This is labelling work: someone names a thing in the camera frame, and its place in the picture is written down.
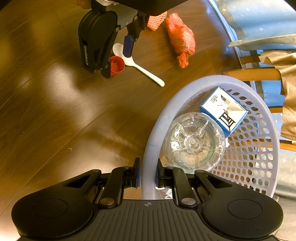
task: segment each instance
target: plastic water bottle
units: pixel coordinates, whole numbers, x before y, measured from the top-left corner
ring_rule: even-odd
[[[190,112],[177,117],[163,142],[167,161],[186,173],[197,169],[209,171],[225,151],[221,127],[208,115]]]

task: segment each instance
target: blue and white box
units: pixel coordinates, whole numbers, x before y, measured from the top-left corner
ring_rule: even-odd
[[[209,115],[228,137],[248,111],[226,91],[217,87],[200,105],[200,112]]]

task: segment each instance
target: plastic basket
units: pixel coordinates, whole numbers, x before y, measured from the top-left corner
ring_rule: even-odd
[[[211,172],[272,197],[277,183],[279,140],[271,113],[260,96],[247,84],[223,75],[207,76],[185,86],[167,104],[150,134],[142,167],[142,195],[157,199],[155,174],[166,132],[179,115],[199,111],[200,103],[217,86],[249,111],[229,136],[230,146]]]

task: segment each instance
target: wooden chair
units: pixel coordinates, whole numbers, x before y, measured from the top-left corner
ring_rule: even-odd
[[[259,54],[241,57],[241,63],[257,63],[260,62]],[[231,76],[241,81],[262,81],[262,80],[281,80],[281,73],[274,67],[256,67],[247,69],[234,69],[224,71],[223,75]],[[282,106],[269,107],[271,113],[282,113]],[[292,141],[279,140],[282,150],[289,150],[296,152],[296,143]]]

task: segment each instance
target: red cup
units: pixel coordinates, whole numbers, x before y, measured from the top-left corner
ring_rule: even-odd
[[[111,60],[111,76],[116,75],[123,71],[125,64],[121,57],[119,56],[112,56]]]

